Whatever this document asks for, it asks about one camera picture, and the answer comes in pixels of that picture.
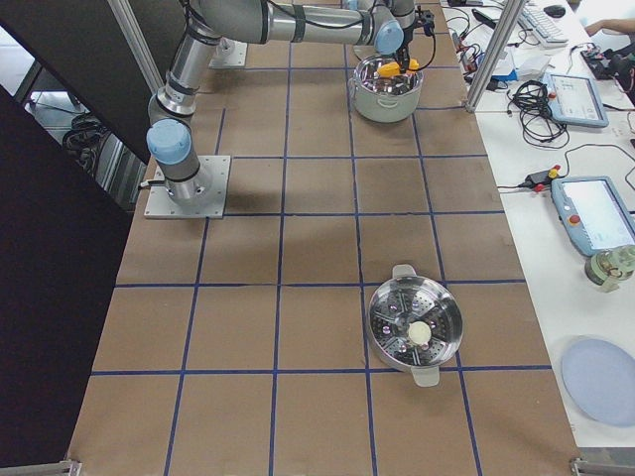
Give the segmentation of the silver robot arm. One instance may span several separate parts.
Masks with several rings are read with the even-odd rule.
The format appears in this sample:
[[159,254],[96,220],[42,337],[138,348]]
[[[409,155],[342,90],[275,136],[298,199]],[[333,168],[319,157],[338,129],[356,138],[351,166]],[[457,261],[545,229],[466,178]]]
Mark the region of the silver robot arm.
[[194,150],[191,118],[202,76],[221,41],[371,46],[406,62],[417,17],[412,1],[357,1],[351,9],[273,1],[189,1],[186,29],[166,74],[148,104],[147,145],[165,178],[169,199],[204,204],[213,182]]

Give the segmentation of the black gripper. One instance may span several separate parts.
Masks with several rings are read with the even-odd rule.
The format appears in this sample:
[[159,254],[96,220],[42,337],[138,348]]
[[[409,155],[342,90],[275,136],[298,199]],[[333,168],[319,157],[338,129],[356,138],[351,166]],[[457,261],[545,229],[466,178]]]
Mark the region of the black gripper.
[[395,61],[399,67],[399,73],[405,73],[405,62],[408,62],[406,74],[414,74],[418,71],[418,61],[410,59],[409,44],[413,40],[413,27],[403,29],[403,41],[395,52]]

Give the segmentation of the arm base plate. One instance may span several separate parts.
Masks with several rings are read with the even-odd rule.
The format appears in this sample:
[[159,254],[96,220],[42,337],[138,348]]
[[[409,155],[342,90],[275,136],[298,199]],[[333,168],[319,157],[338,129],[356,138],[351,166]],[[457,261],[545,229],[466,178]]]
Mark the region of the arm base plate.
[[199,170],[188,181],[176,182],[165,178],[157,165],[150,186],[144,216],[148,219],[199,219],[223,217],[230,156],[198,156]]
[[215,46],[208,67],[211,69],[243,68],[247,57],[246,43],[222,38]]

